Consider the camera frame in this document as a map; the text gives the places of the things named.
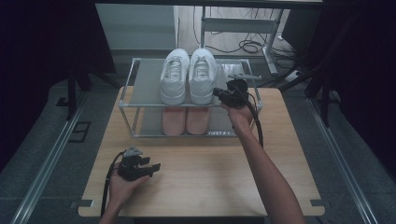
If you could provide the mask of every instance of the black curtain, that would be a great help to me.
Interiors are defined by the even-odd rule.
[[[347,120],[396,176],[394,16],[386,2],[362,9],[334,59],[332,88],[341,96]]]
[[[40,115],[51,86],[69,72],[81,77],[115,68],[95,5],[88,1],[2,2],[0,33],[3,169]]]

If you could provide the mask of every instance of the clear plastic shoe rack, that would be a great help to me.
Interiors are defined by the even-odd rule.
[[[121,94],[119,108],[128,131],[132,137],[169,137],[163,133],[163,109],[165,105],[160,97],[160,78],[164,59],[133,58],[132,66]],[[234,75],[253,76],[248,60],[216,59],[218,71],[216,87],[227,90],[226,82]],[[191,101],[188,77],[186,78],[186,99],[181,105],[202,107]],[[247,80],[249,92],[256,101],[257,109],[262,110],[254,79]],[[184,132],[172,137],[235,137],[227,112],[220,107],[220,100],[214,96],[210,107],[209,128],[206,134],[193,135]]]

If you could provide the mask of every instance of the wooden board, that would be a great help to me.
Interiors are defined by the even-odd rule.
[[[131,95],[132,90],[128,88],[127,95]],[[320,196],[281,93],[277,89],[259,89],[259,92],[264,104],[260,121],[265,150],[289,181],[303,213],[306,216],[323,215],[323,206],[311,204],[311,200],[320,200]],[[141,149],[143,156],[151,157],[152,164],[160,162],[162,166],[134,193],[121,210],[121,216],[266,215],[237,138],[132,138],[118,108],[119,99],[120,94],[82,197],[82,200],[93,200],[93,204],[92,207],[80,207],[81,216],[100,216],[108,166],[130,145]],[[128,109],[127,116],[133,119],[135,110]]]

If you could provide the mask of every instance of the wall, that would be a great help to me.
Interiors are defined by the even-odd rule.
[[[114,49],[175,49],[173,6],[96,4],[106,39]]]

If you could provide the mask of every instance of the forearm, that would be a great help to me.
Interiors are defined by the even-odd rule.
[[[109,202],[105,212],[103,213],[100,224],[115,224],[121,210],[121,205]]]
[[[239,130],[238,137],[271,222],[305,223],[289,183],[262,149],[249,127]]]

